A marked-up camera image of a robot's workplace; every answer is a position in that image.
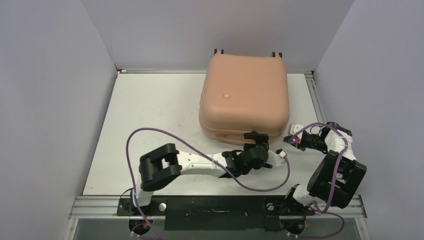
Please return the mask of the pink suitcase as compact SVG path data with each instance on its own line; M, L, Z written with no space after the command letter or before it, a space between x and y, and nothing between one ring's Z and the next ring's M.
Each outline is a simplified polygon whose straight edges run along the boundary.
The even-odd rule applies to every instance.
M242 145L245 133L278 139L290 119L288 74L282 53L271 56L225 54L211 58L200 94L202 132L221 142Z

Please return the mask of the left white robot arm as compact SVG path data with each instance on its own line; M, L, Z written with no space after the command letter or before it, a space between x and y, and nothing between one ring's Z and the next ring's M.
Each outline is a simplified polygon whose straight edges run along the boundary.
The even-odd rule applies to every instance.
M242 150L224 151L216 154L190 153L178 150L167 143L139 159L139 183L133 191L129 208L136 215L148 211L155 191L161 190L181 175L208 175L216 178L237 178L251 170L271 169L282 161L269 150L268 136L255 131L244 134L246 143Z

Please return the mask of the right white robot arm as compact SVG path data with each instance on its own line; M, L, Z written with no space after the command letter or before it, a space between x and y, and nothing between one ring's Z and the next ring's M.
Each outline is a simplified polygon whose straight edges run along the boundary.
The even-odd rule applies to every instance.
M352 132L336 122L292 124L284 142L305 151L324 154L306 185L296 184L283 199L289 214L302 207L325 213L330 207L347 207L361 184L367 167L358 162L352 150Z

